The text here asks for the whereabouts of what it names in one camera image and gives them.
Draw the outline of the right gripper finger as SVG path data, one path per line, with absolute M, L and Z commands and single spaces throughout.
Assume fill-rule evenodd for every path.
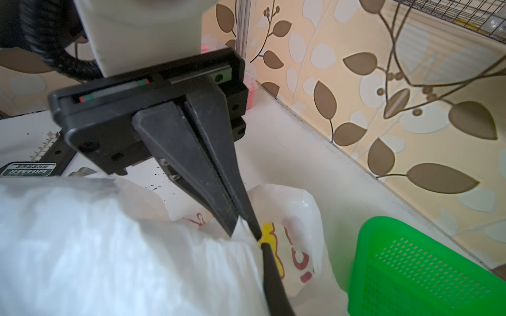
M 295 316 L 275 262 L 275 256 L 269 244 L 261 245 L 263 255 L 263 287 L 267 307 L 272 316 Z

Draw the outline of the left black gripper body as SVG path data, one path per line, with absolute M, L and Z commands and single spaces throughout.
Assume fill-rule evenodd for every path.
M 184 113 L 195 79 L 208 76 L 225 94 L 234 142 L 245 133 L 245 60 L 225 48 L 50 93 L 53 120 L 65 142 L 108 174 L 150 159 L 132 125 L 134 115 L 174 102 Z

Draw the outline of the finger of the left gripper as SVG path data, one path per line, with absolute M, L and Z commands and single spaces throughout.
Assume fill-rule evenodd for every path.
M 217 219 L 231 220 L 230 225 L 224 225 L 230 233 L 237 218 L 242 217 L 259 241 L 262 231 L 239 172 L 225 94 L 208 76 L 196 78 L 195 84 L 196 89 L 187 94 L 188 119 L 217 176 L 219 193 L 228 203 L 213 208 L 212 212 Z
M 214 215 L 230 236 L 237 211 L 198 129 L 174 102 L 137 112 L 132 125 L 167 177 Z

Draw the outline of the white printed plastic bag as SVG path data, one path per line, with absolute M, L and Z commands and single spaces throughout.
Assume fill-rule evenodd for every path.
M 2 315 L 269 315 L 248 225 L 172 221 L 116 176 L 1 181 Z

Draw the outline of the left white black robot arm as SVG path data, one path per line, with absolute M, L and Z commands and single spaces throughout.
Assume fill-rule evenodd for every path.
M 48 101 L 64 141 L 108 174 L 154 158 L 231 234 L 262 233 L 242 183 L 245 60 L 203 53 L 212 1 L 2 1 L 1 47 L 33 53 L 79 84 Z

